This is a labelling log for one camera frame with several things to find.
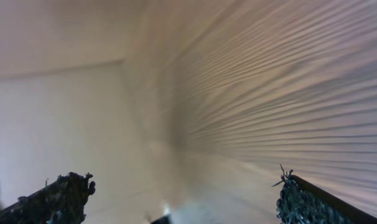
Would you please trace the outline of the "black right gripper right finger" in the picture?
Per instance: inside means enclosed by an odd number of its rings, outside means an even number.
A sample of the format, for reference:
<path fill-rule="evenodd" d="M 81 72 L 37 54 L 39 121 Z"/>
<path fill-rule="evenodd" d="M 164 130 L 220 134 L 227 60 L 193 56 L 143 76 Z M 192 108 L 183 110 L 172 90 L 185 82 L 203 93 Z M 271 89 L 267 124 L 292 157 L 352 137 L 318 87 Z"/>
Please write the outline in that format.
<path fill-rule="evenodd" d="M 282 170 L 276 202 L 282 224 L 377 224 L 377 218 L 293 174 Z"/>

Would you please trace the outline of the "Samsung Galaxy smartphone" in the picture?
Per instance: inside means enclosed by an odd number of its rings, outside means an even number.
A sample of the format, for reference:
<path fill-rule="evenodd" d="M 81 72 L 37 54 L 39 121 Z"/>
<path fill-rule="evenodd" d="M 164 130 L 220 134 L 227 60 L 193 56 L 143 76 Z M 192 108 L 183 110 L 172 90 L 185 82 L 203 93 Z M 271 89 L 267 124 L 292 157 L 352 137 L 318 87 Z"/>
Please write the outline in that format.
<path fill-rule="evenodd" d="M 152 220 L 150 224 L 209 224 L 209 221 L 196 209 L 180 207 L 169 210 L 163 216 Z"/>

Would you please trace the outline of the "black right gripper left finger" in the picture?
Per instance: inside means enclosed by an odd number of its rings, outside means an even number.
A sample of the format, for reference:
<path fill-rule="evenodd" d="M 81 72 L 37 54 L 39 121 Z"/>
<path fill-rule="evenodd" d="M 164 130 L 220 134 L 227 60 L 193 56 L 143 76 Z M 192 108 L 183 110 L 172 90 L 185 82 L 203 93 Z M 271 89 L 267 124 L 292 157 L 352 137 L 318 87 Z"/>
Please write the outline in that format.
<path fill-rule="evenodd" d="M 88 198 L 96 191 L 92 177 L 90 173 L 82 176 L 74 172 L 58 176 L 52 184 L 0 209 L 0 224 L 81 224 Z"/>

